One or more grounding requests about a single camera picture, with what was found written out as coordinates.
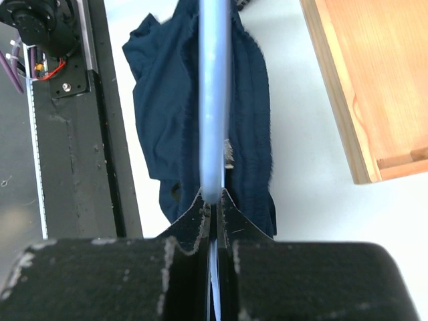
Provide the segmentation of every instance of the navy blue cloth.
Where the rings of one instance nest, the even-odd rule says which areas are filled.
[[[198,0],[180,0],[170,20],[148,15],[123,47],[136,80],[136,128],[149,175],[160,180],[159,203],[172,223],[190,206],[199,184]],[[236,4],[232,20],[229,139],[233,170],[228,190],[241,212],[267,235],[276,234],[268,73],[260,49],[244,30]],[[180,198],[171,191],[180,186]]]

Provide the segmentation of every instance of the wooden box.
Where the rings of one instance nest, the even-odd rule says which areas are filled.
[[[428,171],[428,0],[301,0],[355,183]]]

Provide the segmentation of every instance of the white table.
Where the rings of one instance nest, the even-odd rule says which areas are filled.
[[[148,13],[168,19],[177,0],[104,0],[145,237],[169,226],[137,139],[134,79],[122,53]],[[398,263],[422,320],[428,320],[428,174],[354,185],[298,0],[253,0],[241,14],[270,77],[280,241],[368,241]]]

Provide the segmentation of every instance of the screw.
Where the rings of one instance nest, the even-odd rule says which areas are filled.
[[[72,86],[70,84],[65,83],[65,84],[62,84],[62,89],[65,92],[69,92],[72,89]]]

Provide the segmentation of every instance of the wood block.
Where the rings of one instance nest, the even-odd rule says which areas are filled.
[[[428,1],[300,1],[354,182],[428,171]]]

